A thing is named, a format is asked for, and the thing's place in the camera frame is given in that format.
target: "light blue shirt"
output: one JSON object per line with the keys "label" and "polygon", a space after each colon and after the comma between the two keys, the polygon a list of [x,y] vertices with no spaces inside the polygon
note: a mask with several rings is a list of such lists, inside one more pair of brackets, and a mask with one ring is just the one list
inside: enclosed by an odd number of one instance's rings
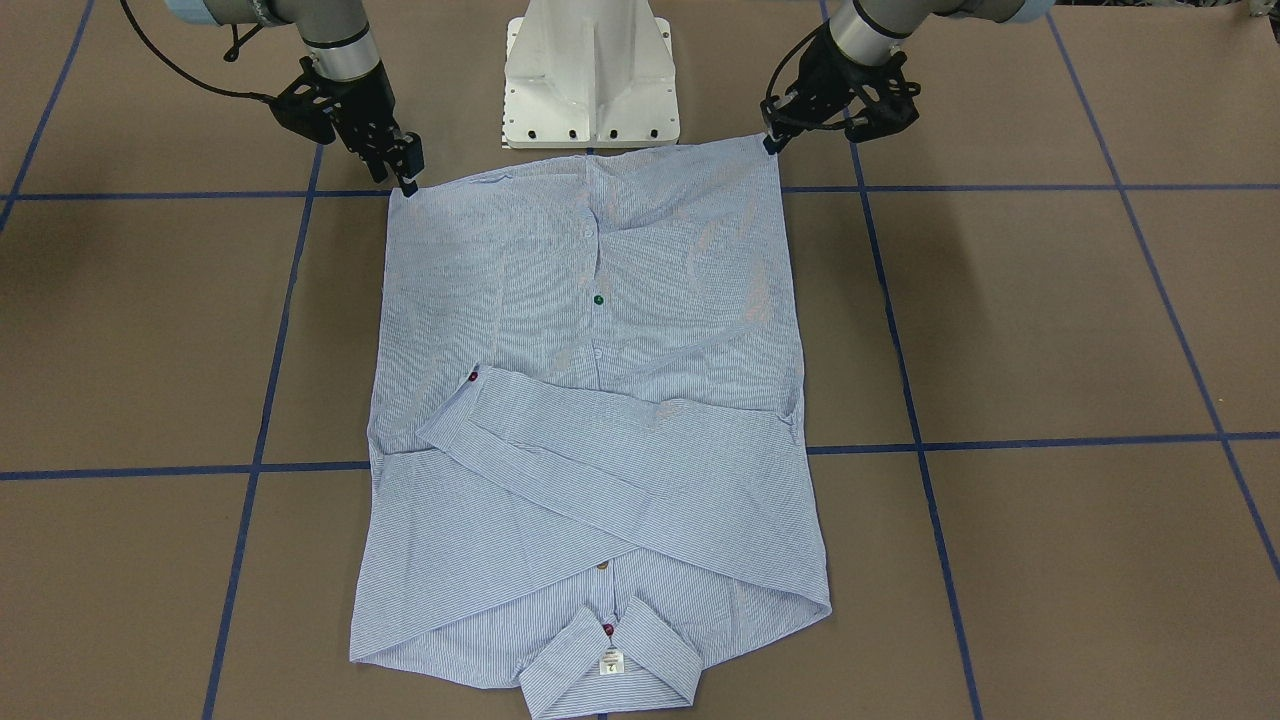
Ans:
{"label": "light blue shirt", "polygon": [[759,137],[394,192],[351,659],[689,706],[831,612]]}

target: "shirt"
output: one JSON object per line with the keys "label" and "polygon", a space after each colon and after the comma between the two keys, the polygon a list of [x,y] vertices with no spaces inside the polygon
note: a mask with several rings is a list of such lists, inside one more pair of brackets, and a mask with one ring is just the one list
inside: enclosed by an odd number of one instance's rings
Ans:
{"label": "shirt", "polygon": [[689,706],[831,612],[760,137],[393,192],[351,659]]}

